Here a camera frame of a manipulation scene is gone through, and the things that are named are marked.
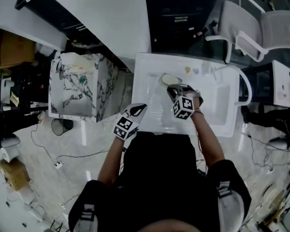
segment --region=desk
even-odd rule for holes
[[[273,81],[274,81],[274,100],[277,106],[290,107],[290,68],[274,60]]]
[[[252,86],[252,102],[290,107],[290,68],[274,60],[260,67],[245,68],[243,72]],[[245,101],[246,90],[242,80],[241,89],[239,100]]]
[[[29,63],[22,63],[13,67],[11,75],[7,77],[10,77],[11,81],[15,83],[7,96],[10,97],[11,92],[13,92],[19,98],[19,105],[16,107],[12,102],[5,104],[1,101],[0,109],[3,106],[10,106],[12,110],[17,110],[21,114],[48,109],[48,107],[31,108],[32,102],[48,102],[49,72],[47,68],[33,67]]]

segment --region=white counter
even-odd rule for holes
[[[124,63],[135,59],[137,52],[149,51],[146,0],[57,1]]]

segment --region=wrist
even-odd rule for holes
[[[194,113],[192,114],[191,118],[192,119],[196,119],[196,118],[199,118],[199,117],[204,117],[204,114],[198,108],[198,109],[194,110]]]
[[[120,137],[115,137],[113,143],[116,144],[116,145],[118,145],[118,146],[122,146],[123,147],[124,140],[121,139]]]

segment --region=outlet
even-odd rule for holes
[[[66,207],[65,207],[64,204],[60,203],[60,206],[61,206],[62,209],[66,210]]]
[[[56,166],[56,169],[59,169],[60,167],[63,166],[63,163],[60,161],[57,161],[57,163],[54,164]]]

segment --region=marble pattern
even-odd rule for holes
[[[112,102],[111,106],[109,101],[112,100],[114,90],[119,91],[116,95],[123,99],[124,75],[101,54],[83,57],[94,64],[92,71],[73,72],[72,68],[61,64],[60,53],[52,60],[49,83],[50,117],[99,122],[121,110],[120,101],[116,104]]]

